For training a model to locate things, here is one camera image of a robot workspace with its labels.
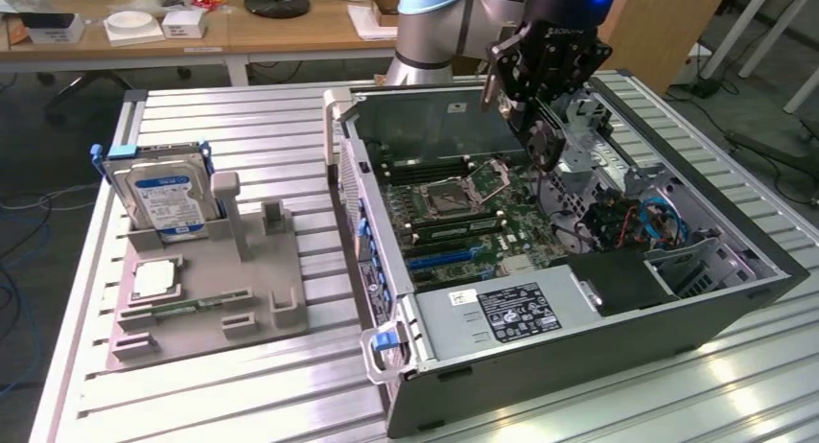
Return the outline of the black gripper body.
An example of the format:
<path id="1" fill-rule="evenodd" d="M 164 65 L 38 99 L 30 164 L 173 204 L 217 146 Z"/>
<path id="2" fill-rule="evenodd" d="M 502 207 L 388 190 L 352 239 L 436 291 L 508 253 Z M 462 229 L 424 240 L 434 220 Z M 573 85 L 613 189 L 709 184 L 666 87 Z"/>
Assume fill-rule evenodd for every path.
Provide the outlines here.
<path id="1" fill-rule="evenodd" d="M 564 95 L 568 44 L 574 35 L 597 34 L 612 4 L 613 0 L 524 0 L 524 23 L 541 24 L 538 98 Z"/>

